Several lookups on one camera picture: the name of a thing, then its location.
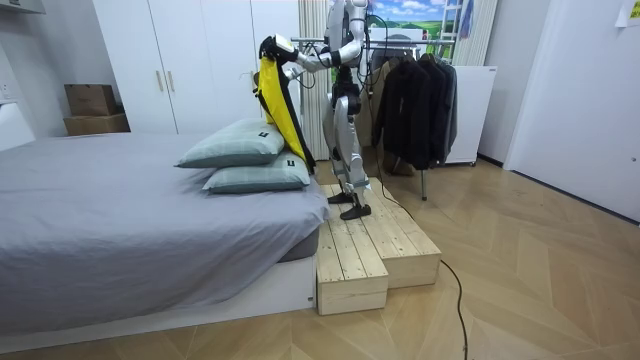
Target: yellow bag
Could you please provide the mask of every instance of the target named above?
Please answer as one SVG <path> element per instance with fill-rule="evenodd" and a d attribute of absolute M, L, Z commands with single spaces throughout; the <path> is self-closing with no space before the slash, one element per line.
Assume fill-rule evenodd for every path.
<path fill-rule="evenodd" d="M 256 97 L 267 114 L 267 123 L 275 123 L 294 154 L 307 164 L 313 173 L 315 161 L 307 149 L 295 110 L 289 95 L 288 79 L 275 60 L 262 56 Z"/>

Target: wooden platform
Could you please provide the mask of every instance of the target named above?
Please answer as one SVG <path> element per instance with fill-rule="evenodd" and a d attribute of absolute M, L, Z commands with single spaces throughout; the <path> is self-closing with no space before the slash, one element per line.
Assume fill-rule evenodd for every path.
<path fill-rule="evenodd" d="M 372 214 L 363 222 L 389 272 L 389 288 L 435 283 L 442 253 L 402 207 L 383 196 L 378 179 L 369 181 L 365 199 Z M 386 189 L 384 195 L 395 201 Z"/>
<path fill-rule="evenodd" d="M 372 214 L 343 221 L 351 205 L 330 205 L 320 227 L 318 312 L 320 315 L 384 307 L 388 288 L 433 284 L 440 250 L 401 207 L 382 195 L 377 179 L 365 198 Z M 327 197 L 340 192 L 325 185 Z"/>
<path fill-rule="evenodd" d="M 327 197 L 338 185 L 323 186 Z M 331 218 L 320 227 L 318 312 L 320 315 L 378 309 L 387 302 L 388 273 L 361 220 L 345 222 L 350 205 L 330 205 Z"/>

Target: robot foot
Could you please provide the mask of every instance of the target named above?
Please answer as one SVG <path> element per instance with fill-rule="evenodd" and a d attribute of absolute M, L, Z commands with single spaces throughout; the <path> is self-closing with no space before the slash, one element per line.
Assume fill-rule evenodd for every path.
<path fill-rule="evenodd" d="M 341 192 L 338 195 L 327 198 L 327 201 L 329 201 L 329 204 L 353 204 L 353 196 Z"/>
<path fill-rule="evenodd" d="M 359 219 L 363 216 L 371 215 L 371 207 L 369 205 L 360 206 L 355 205 L 351 208 L 351 210 L 347 210 L 340 214 L 340 219 L 342 220 L 353 220 Z"/>

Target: mattress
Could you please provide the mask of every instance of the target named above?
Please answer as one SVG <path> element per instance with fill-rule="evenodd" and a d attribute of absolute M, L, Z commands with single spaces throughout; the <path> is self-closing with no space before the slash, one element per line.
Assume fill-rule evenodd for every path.
<path fill-rule="evenodd" d="M 320 237 L 320 228 L 315 229 L 309 236 L 302 239 L 291 250 L 278 261 L 279 263 L 285 263 L 289 261 L 300 260 L 313 256 L 318 250 L 318 238 Z"/>
<path fill-rule="evenodd" d="M 173 167 L 201 137 L 109 134 L 0 152 L 0 335 L 225 301 L 310 256 L 320 187 L 209 195 Z"/>

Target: gray pillow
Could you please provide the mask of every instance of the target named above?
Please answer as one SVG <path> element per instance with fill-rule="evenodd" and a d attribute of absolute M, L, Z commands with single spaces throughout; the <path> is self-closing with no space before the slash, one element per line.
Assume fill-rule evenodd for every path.
<path fill-rule="evenodd" d="M 310 181 L 304 161 L 285 150 L 268 165 L 219 169 L 203 189 L 214 194 L 240 194 L 300 189 Z"/>
<path fill-rule="evenodd" d="M 269 164 L 284 147 L 278 128 L 264 119 L 245 119 L 218 130 L 180 159 L 181 168 Z"/>

